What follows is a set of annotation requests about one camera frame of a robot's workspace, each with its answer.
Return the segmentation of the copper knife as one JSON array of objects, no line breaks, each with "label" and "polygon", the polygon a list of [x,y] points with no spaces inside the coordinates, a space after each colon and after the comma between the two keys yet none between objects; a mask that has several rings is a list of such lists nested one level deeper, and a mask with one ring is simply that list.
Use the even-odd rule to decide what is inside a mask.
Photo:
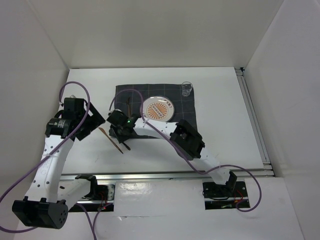
[{"label": "copper knife", "polygon": [[112,143],[112,145],[121,153],[124,154],[123,151],[120,149],[120,147],[111,139],[109,134],[102,128],[98,127],[98,129],[108,138],[108,140]]}]

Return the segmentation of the dark wooden spoon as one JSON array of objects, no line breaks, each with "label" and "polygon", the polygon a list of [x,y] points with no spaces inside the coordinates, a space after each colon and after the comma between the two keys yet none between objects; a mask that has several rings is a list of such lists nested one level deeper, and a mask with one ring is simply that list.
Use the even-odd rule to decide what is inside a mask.
[{"label": "dark wooden spoon", "polygon": [[128,99],[126,100],[126,105],[127,105],[127,111],[128,111],[128,117],[131,116],[131,112],[132,112],[132,108],[131,108],[131,105],[130,105],[130,97],[128,97]]}]

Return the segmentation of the dark grey checked cloth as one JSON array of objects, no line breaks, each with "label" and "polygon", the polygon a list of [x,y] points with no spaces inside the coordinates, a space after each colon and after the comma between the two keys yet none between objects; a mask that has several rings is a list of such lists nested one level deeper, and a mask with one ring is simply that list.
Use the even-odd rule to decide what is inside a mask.
[{"label": "dark grey checked cloth", "polygon": [[182,96],[182,89],[180,84],[124,84],[115,87],[117,97],[114,101],[114,108],[119,109],[125,114],[128,114],[127,99],[130,97],[131,114],[139,114],[141,106],[141,98],[138,93],[132,91],[135,89],[139,91],[143,99],[149,97],[162,96],[168,98],[174,105],[174,116],[170,122],[179,122],[181,119],[188,121],[195,129],[197,129],[197,118],[195,108],[195,96],[192,90],[188,97]]}]

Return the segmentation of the white plate with orange pattern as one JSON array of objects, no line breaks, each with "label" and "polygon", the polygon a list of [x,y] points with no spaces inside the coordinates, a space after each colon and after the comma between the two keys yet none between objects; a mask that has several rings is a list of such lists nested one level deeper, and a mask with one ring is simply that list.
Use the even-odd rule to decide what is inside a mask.
[{"label": "white plate with orange pattern", "polygon": [[164,96],[151,96],[144,100],[143,116],[150,120],[169,122],[174,114],[174,104]]}]

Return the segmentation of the clear drinking glass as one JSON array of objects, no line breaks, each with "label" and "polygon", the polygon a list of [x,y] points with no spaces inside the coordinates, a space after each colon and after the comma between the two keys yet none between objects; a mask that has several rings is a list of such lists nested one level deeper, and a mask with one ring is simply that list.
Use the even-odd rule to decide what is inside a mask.
[{"label": "clear drinking glass", "polygon": [[188,97],[193,90],[193,84],[189,81],[184,81],[181,84],[181,94],[183,97]]}]

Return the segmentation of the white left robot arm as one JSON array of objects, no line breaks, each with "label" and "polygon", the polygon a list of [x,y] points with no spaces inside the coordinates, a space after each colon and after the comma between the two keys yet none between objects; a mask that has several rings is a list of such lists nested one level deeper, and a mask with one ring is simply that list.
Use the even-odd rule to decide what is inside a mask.
[{"label": "white left robot arm", "polygon": [[81,199],[98,198],[97,178],[79,174],[68,186],[60,186],[67,156],[75,140],[83,140],[105,123],[104,118],[83,98],[67,97],[46,125],[42,163],[22,200],[15,200],[12,212],[26,227],[61,229],[69,210]]}]

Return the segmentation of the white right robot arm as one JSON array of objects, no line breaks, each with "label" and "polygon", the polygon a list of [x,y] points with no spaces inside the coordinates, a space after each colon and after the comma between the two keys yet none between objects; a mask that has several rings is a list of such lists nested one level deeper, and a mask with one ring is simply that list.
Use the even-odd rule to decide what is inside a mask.
[{"label": "white right robot arm", "polygon": [[220,194],[230,196],[235,191],[237,176],[213,157],[201,134],[188,121],[162,122],[138,114],[128,117],[118,109],[109,112],[106,121],[119,143],[137,136],[165,140],[194,172],[209,175]]}]

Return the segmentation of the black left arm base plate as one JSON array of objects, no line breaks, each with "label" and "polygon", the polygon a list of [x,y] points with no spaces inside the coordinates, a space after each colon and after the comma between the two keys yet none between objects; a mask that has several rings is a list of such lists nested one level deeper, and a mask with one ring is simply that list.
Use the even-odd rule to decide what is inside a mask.
[{"label": "black left arm base plate", "polygon": [[93,179],[76,179],[65,189],[68,211],[81,212],[81,205],[88,212],[112,212],[115,188],[114,184],[99,184]]}]

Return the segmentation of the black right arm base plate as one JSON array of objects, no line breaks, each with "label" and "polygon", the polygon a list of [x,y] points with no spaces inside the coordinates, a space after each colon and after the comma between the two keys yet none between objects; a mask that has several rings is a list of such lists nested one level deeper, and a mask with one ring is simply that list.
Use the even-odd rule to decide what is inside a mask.
[{"label": "black right arm base plate", "polygon": [[206,210],[236,209],[237,204],[240,209],[251,207],[244,181],[237,181],[231,192],[223,191],[223,188],[214,182],[203,182],[202,187]]}]

